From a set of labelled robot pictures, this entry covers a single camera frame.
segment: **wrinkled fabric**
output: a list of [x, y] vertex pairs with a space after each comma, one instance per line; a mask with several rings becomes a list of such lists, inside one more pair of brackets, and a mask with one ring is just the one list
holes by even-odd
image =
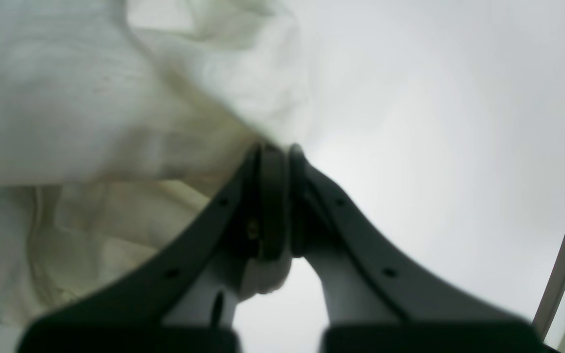
[[172, 1], [166, 27], [154, 19], [169, 4], [0, 0], [0, 325], [119, 279], [191, 223], [251, 145], [307, 133], [284, 7]]

